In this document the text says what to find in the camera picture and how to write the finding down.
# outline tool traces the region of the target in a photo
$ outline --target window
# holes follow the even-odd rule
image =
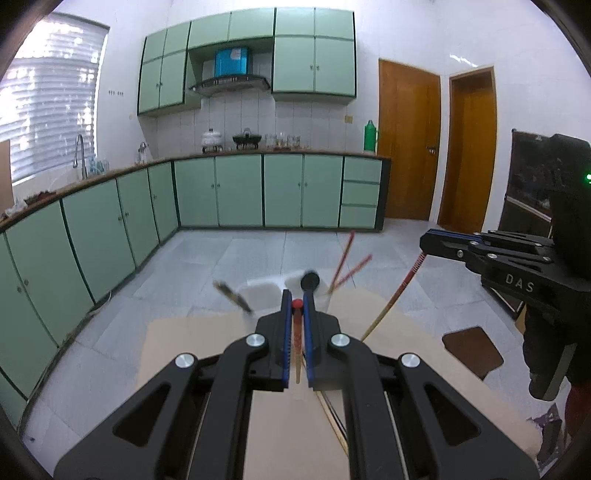
[[[76,136],[95,150],[95,97],[108,29],[69,15],[41,20],[0,82],[0,141],[12,182],[71,163]]]

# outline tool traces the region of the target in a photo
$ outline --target cardboard sheet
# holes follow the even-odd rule
[[[384,304],[385,300],[373,293],[344,288],[335,292],[328,311],[339,318],[345,333],[360,337]],[[245,325],[241,312],[152,322],[137,387],[179,353],[191,352],[198,358],[221,353],[232,341],[250,333]],[[376,353],[391,357],[409,351],[419,354],[522,450],[532,457],[539,451],[541,436],[536,429],[408,317],[391,311],[367,343]],[[295,384],[292,366],[290,388],[284,393],[253,395],[246,480],[348,478],[348,459],[318,399],[306,385],[305,380]]]

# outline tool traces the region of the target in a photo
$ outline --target countertop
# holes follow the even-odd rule
[[[192,158],[206,158],[206,157],[221,157],[226,155],[256,155],[256,154],[304,154],[304,155],[338,155],[338,156],[351,156],[351,157],[363,157],[363,158],[374,158],[376,160],[382,161],[391,161],[389,157],[383,157],[381,155],[372,154],[369,152],[343,152],[343,151],[334,151],[334,150],[310,150],[310,149],[300,149],[300,150],[268,150],[268,149],[260,149],[260,150],[227,150],[222,152],[216,153],[202,153],[201,151],[195,152],[193,154],[181,155],[181,156],[174,156],[174,157],[164,157],[159,158],[157,160],[152,160],[143,164],[133,165],[130,167],[125,168],[115,168],[110,170],[109,172],[103,175],[96,175],[86,180],[80,180],[70,185],[66,185],[65,187],[56,190],[55,194],[46,197],[43,200],[40,200],[37,203],[21,210],[20,212],[12,215],[11,217],[2,220],[0,222],[0,233],[3,233],[12,225],[18,223],[20,220],[23,220],[30,214],[40,210],[44,206],[49,205],[50,203],[56,202],[57,200],[62,199],[63,197],[67,197],[73,193],[79,192],[80,190],[87,189],[88,187],[92,187],[94,185],[98,185],[104,183],[106,181],[115,179],[120,177],[121,175],[126,175],[128,173],[132,173],[138,170],[143,170],[144,168],[148,168],[154,165],[159,165],[161,163],[166,163],[168,161],[174,160],[190,160]]]

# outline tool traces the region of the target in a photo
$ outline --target plastic container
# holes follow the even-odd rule
[[[363,150],[375,153],[375,144],[378,139],[378,129],[370,120],[363,130]]]

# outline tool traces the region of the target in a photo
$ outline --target drawer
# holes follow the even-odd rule
[[[378,204],[378,196],[379,185],[343,182],[343,200],[341,203],[375,206]]]
[[[382,176],[382,161],[371,158],[345,157],[345,180],[374,181]]]
[[[341,228],[374,228],[376,207],[350,207],[343,205],[340,208]]]

